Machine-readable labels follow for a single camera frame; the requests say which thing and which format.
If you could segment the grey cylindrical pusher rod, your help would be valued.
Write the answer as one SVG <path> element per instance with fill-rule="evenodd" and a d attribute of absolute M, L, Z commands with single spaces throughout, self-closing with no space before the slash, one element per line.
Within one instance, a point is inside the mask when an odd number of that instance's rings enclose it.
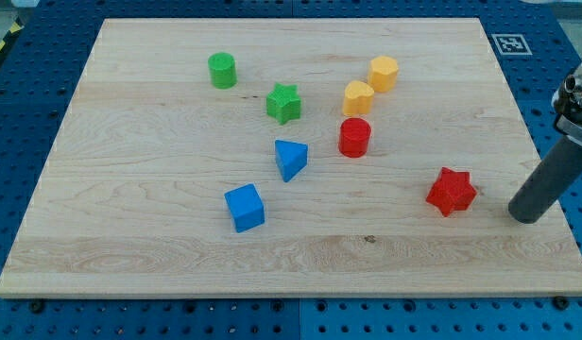
<path fill-rule="evenodd" d="M 510 215 L 537 222 L 582 173 L 582 143 L 562 136 L 508 203 Z"/>

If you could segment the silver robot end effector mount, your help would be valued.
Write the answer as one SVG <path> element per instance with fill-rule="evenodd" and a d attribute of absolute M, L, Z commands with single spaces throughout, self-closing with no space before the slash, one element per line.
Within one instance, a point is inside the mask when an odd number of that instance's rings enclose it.
<path fill-rule="evenodd" d="M 582 61 L 565 76 L 554 93 L 552 105 L 558 114 L 556 129 L 582 146 Z"/>

